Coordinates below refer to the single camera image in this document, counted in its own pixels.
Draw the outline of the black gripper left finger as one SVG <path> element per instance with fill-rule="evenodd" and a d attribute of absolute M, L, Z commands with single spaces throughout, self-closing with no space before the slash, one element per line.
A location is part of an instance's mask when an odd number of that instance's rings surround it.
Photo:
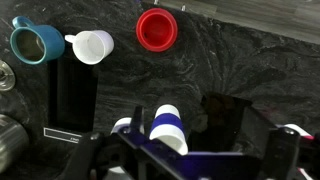
<path fill-rule="evenodd" d="M 99 168 L 98 158 L 106 141 L 107 137 L 103 133 L 84 134 L 59 180 L 102 180 L 107 171 Z"/>

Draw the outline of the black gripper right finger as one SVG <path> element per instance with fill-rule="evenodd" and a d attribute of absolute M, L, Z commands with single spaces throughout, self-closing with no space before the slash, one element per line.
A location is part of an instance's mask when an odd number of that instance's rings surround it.
<path fill-rule="evenodd" d="M 300 134 L 288 127 L 271 129 L 259 180 L 292 180 L 296 173 Z"/>

